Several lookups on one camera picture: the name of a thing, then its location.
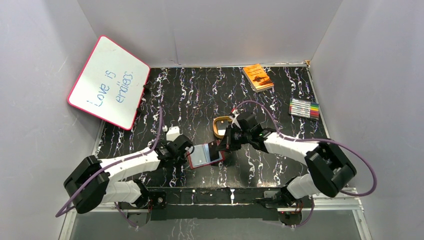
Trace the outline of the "red card holder wallet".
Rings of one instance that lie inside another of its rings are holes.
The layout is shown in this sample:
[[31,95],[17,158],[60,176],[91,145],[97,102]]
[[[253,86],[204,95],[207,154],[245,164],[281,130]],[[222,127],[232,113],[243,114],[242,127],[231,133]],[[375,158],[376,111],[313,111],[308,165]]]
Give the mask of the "red card holder wallet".
[[222,154],[222,160],[210,162],[208,143],[194,145],[191,150],[188,151],[187,160],[191,169],[197,169],[200,167],[212,165],[215,163],[223,162],[225,160],[224,151],[220,151]]

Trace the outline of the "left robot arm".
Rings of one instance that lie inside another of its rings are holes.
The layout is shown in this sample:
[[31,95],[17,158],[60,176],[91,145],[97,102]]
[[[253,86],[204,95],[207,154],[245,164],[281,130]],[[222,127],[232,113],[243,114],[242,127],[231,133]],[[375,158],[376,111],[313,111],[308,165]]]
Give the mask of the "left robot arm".
[[182,165],[193,150],[193,142],[178,127],[172,127],[164,140],[156,138],[151,147],[140,151],[115,158],[87,156],[65,179],[63,186],[79,214],[105,203],[128,203],[141,209],[152,201],[152,195],[141,180],[127,178]]

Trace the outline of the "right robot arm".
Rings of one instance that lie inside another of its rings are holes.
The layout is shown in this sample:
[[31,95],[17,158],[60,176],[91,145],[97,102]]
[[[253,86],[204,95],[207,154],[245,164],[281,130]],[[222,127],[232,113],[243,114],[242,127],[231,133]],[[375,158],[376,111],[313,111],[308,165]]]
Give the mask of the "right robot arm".
[[234,116],[226,127],[218,151],[237,151],[244,144],[268,154],[281,155],[307,166],[308,173],[289,180],[275,194],[275,200],[295,207],[303,197],[322,193],[335,197],[357,174],[341,148],[328,139],[305,142],[283,138],[273,128],[262,127],[249,113]]

